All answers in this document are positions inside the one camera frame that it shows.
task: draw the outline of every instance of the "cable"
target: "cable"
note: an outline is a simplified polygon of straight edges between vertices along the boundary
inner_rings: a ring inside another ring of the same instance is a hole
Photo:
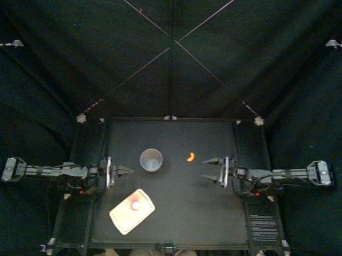
[[[240,192],[240,191],[236,191],[236,190],[233,189],[233,192],[237,193],[239,195],[245,195],[245,194],[248,194],[248,193],[251,192],[251,190],[253,189],[256,183],[257,183],[261,179],[264,179],[264,178],[267,178],[267,177],[269,177],[269,176],[272,176],[272,175],[271,175],[271,174],[267,174],[267,175],[264,175],[264,176],[260,176],[257,179],[255,179],[255,180],[252,181],[252,184],[251,184],[251,187],[249,187],[248,190]]]

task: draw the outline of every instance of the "black wall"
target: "black wall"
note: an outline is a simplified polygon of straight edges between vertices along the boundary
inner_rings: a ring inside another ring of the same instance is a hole
[[[1,15],[0,26],[1,43],[18,39]],[[26,48],[0,47],[0,175],[11,156],[30,165],[68,160],[74,124],[56,88]],[[57,193],[45,182],[0,185],[0,255],[36,255],[48,241]]]
[[[335,190],[288,188],[280,200],[297,255],[332,256],[342,255],[342,50],[325,48],[312,57],[273,111],[267,134],[275,168],[301,168],[313,160],[333,167]]]

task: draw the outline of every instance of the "black fabric enclosure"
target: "black fabric enclosure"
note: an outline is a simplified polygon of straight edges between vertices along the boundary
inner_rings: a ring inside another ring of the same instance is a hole
[[[0,25],[1,168],[68,161],[80,114],[259,117],[273,168],[321,159],[335,172],[333,190],[280,198],[293,255],[342,254],[340,0],[0,0]],[[0,183],[0,255],[40,255],[57,198]]]

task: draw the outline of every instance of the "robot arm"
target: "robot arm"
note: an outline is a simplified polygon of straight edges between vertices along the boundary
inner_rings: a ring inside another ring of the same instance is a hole
[[[21,158],[11,157],[6,159],[1,181],[17,182],[23,177],[48,179],[62,183],[70,192],[86,195],[94,191],[104,192],[105,187],[113,187],[121,175],[132,172],[129,168],[114,166],[110,157],[90,167],[80,167],[72,162],[58,166],[30,166]]]
[[[232,187],[239,196],[259,195],[260,193],[271,195],[284,185],[299,186],[297,181],[319,187],[333,186],[332,173],[324,161],[313,161],[303,169],[275,170],[236,167],[233,160],[228,157],[212,158],[203,163],[219,165],[220,175],[201,176],[217,182],[221,187],[227,186],[227,176],[232,176]]]

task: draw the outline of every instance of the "orange object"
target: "orange object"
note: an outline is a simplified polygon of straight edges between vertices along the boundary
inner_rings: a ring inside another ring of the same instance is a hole
[[[110,210],[109,217],[120,233],[126,235],[153,211],[148,195],[137,189]]]
[[[196,157],[194,153],[189,152],[189,157],[186,158],[186,161],[192,162],[194,160],[194,157]]]

